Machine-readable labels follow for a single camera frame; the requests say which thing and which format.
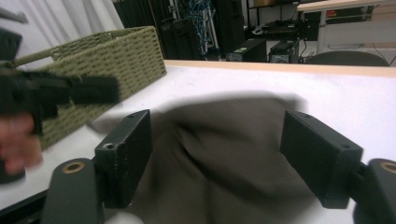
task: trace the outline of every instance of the black box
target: black box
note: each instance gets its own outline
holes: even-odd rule
[[[300,40],[280,41],[271,48],[270,63],[298,63]]]
[[[201,60],[197,35],[192,21],[169,21],[161,27],[164,58],[169,60]]]
[[[267,42],[265,39],[249,39],[227,54],[228,62],[265,63]]]
[[[373,7],[352,7],[326,11],[327,24],[350,23],[367,21],[367,15],[373,13]],[[318,28],[320,23],[320,12],[310,12],[304,14],[304,39],[308,41],[318,40]]]
[[[14,60],[21,41],[21,35],[0,28],[0,61]]]
[[[246,40],[242,2],[241,0],[213,0],[212,3],[216,10],[213,22],[221,55],[224,57]]]

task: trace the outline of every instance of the electronic equipment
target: electronic equipment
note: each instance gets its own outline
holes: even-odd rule
[[[13,60],[18,52],[22,36],[0,27],[0,61]]]
[[[203,59],[207,60],[209,49],[213,46],[220,61],[218,35],[213,21],[216,10],[212,8],[210,2],[199,1],[196,4],[189,5],[188,12],[186,18],[192,20]]]
[[[326,24],[339,24],[367,21],[368,16],[373,14],[373,7],[352,7],[326,11]],[[318,28],[321,12],[304,13],[304,39],[308,41],[318,40]]]
[[[222,56],[233,52],[245,41],[244,15],[240,0],[213,0],[216,14],[213,19]]]
[[[164,58],[170,60],[201,60],[194,26],[190,20],[168,21],[161,27]]]
[[[269,63],[298,63],[300,40],[280,41],[271,48]]]
[[[267,40],[279,40],[291,38],[298,34],[297,21],[271,21],[255,27],[251,31],[252,36],[256,38],[265,38]]]
[[[265,63],[267,42],[264,39],[248,39],[233,52],[227,54],[228,62]]]

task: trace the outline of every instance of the white tabletop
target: white tabletop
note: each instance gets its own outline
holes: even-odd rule
[[[365,149],[363,162],[372,158],[396,161],[394,68],[167,61],[166,69],[165,77],[115,106],[102,119],[142,109],[163,111],[183,101],[269,91],[304,99],[305,113]],[[0,186],[0,209],[46,189],[52,170],[61,162],[92,158],[103,137],[85,126],[50,147],[44,152],[44,163],[28,171],[24,182]],[[353,203],[348,210],[326,210],[316,204],[295,223],[353,223],[352,207]]]
[[[298,11],[315,12],[348,7],[366,7],[378,4],[394,3],[393,0],[327,0],[315,3],[301,4]]]

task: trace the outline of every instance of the gray cloth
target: gray cloth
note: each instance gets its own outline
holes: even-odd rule
[[[279,152],[276,97],[224,99],[152,115],[153,154],[127,209],[146,224],[289,223],[314,196]]]

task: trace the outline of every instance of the black mount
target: black mount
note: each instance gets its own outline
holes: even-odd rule
[[[323,207],[357,205],[357,224],[396,223],[396,162],[361,162],[363,149],[310,115],[286,112],[281,152]]]

